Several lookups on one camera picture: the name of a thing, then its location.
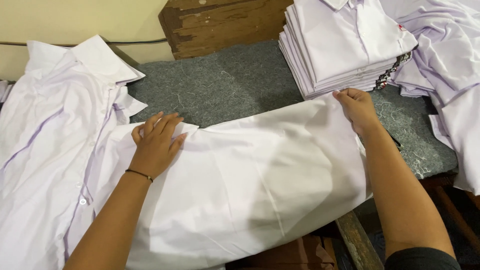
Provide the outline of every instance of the black sleeve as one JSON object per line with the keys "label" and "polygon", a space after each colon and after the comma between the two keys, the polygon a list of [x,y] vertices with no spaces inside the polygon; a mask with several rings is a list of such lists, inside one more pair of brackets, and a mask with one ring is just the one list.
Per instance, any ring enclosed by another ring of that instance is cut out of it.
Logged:
{"label": "black sleeve", "polygon": [[388,257],[385,270],[461,270],[447,253],[429,247],[400,250]]}

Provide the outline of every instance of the gray felt mat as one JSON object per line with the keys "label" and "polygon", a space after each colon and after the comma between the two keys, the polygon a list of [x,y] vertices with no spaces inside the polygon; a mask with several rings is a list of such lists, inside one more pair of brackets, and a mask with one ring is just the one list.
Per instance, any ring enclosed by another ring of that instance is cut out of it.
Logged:
{"label": "gray felt mat", "polygon": [[[277,41],[136,68],[147,77],[129,85],[129,93],[149,107],[133,122],[162,110],[208,127],[303,101]],[[457,166],[454,151],[433,137],[423,99],[402,97],[393,86],[370,93],[380,121],[405,146],[402,155],[418,178]]]}

